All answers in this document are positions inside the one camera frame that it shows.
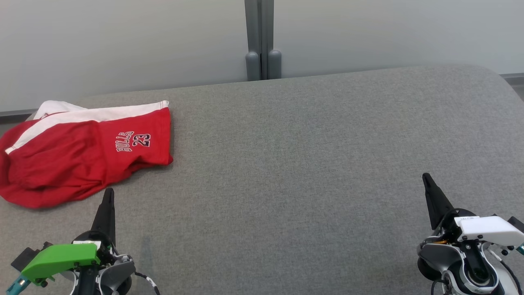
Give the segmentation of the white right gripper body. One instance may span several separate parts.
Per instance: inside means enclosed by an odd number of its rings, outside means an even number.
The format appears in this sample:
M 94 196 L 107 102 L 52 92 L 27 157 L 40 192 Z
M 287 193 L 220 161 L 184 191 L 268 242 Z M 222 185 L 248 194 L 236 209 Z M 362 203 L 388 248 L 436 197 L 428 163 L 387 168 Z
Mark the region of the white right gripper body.
M 480 217 L 465 209 L 451 209 L 436 226 L 436 236 L 448 243 L 482 241 L 499 246 L 521 246 L 524 231 L 499 216 Z

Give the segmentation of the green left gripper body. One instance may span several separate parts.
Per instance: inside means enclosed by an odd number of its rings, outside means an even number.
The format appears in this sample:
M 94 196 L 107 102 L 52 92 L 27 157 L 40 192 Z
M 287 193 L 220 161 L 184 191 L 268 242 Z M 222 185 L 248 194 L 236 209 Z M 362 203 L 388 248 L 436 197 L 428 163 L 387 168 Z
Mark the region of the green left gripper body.
M 99 230 L 89 230 L 71 243 L 47 243 L 43 250 L 34 251 L 28 262 L 23 263 L 20 273 L 39 286 L 65 271 L 114 263 L 114 251 L 112 237 Z

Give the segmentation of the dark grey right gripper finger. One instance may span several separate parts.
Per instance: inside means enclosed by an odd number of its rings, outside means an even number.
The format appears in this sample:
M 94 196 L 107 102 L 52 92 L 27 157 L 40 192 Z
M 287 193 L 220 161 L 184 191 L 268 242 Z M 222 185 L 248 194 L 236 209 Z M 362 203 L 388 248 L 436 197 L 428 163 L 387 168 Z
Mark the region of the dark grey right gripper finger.
M 425 199 L 431 229 L 448 229 L 456 213 L 455 208 L 428 172 L 423 173 L 422 181 L 425 187 Z

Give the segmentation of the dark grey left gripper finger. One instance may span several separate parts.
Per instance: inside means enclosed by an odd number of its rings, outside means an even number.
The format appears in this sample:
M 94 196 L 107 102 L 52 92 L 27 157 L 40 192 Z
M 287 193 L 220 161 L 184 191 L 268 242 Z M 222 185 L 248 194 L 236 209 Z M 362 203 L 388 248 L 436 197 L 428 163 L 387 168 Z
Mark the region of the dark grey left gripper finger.
M 116 245 L 115 237 L 115 193 L 112 187 L 106 188 L 102 202 L 94 217 L 91 230 L 104 234 L 112 246 Z

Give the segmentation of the red Bulls 23 shorts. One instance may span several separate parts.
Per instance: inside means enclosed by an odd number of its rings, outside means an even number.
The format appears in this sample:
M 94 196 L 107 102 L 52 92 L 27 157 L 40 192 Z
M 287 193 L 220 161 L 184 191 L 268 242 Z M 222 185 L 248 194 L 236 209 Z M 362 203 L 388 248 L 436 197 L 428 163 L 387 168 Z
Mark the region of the red Bulls 23 shorts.
M 169 102 L 52 114 L 28 127 L 5 153 L 7 179 L 25 189 L 106 186 L 167 166 Z

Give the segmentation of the dark grey baseboard strip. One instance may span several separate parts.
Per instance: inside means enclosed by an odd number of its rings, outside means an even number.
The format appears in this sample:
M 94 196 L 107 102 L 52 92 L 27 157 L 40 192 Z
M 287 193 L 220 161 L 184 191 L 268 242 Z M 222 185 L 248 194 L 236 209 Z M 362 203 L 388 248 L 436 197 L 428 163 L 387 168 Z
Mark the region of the dark grey baseboard strip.
M 501 74 L 500 77 L 512 87 L 524 86 L 524 73 L 506 73 Z
M 33 116 L 38 109 L 0 111 L 0 125 L 20 123 Z

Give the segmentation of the grey partition frame post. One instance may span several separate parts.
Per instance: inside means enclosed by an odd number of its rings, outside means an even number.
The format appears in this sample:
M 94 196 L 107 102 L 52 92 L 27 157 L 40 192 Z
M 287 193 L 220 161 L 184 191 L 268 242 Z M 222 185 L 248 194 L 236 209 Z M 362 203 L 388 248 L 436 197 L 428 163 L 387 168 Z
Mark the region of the grey partition frame post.
M 261 79 L 260 22 L 258 0 L 244 0 L 248 52 L 245 56 L 249 82 Z
M 274 47 L 274 2 L 260 0 L 261 13 L 261 70 L 262 79 L 282 77 L 282 53 Z

